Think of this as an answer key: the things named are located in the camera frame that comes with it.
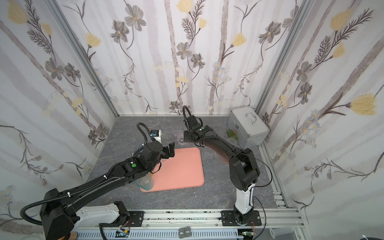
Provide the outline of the clear faceted glass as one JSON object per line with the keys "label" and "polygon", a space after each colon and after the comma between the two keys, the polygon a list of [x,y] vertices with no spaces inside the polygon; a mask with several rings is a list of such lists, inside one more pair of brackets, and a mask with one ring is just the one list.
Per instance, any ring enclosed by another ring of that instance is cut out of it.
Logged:
{"label": "clear faceted glass", "polygon": [[177,136],[177,140],[178,140],[178,142],[179,142],[181,145],[185,144],[185,138],[184,138],[184,135],[183,135],[183,134],[178,135],[178,136]]}

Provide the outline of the pink rectangular tray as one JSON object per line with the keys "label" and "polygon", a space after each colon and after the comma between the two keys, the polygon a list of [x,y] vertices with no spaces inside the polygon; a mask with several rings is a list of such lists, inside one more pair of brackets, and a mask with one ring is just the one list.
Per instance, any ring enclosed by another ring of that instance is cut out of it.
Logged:
{"label": "pink rectangular tray", "polygon": [[198,148],[176,149],[175,156],[162,160],[161,169],[140,190],[144,193],[200,187],[204,184],[201,152]]}

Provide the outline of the teal textured cup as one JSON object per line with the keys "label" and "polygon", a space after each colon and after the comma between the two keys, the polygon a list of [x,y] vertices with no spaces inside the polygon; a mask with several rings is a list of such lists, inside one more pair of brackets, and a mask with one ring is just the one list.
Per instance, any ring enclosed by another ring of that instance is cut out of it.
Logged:
{"label": "teal textured cup", "polygon": [[144,177],[136,180],[136,185],[143,191],[150,191],[154,186],[152,174],[148,173]]}

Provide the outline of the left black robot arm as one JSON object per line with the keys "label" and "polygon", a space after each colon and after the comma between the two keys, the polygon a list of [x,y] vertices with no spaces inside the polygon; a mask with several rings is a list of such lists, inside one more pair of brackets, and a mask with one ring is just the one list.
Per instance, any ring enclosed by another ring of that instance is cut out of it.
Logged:
{"label": "left black robot arm", "polygon": [[23,207],[21,218],[42,226],[47,240],[59,240],[80,222],[77,212],[82,207],[114,189],[154,173],[156,167],[162,165],[162,159],[175,156],[175,143],[162,145],[143,123],[138,123],[137,128],[145,141],[130,158],[114,164],[104,175],[90,182],[62,192],[57,189],[47,192],[44,200]]}

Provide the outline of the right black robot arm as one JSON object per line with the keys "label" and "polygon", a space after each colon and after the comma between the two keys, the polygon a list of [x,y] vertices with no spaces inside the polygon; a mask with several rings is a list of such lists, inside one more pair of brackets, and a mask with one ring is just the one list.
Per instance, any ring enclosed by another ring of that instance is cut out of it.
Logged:
{"label": "right black robot arm", "polygon": [[235,221],[244,225],[254,212],[253,193],[260,169],[253,151],[242,150],[221,138],[211,127],[204,125],[201,118],[183,114],[185,141],[199,147],[209,147],[229,163],[230,180],[237,189],[234,205]]}

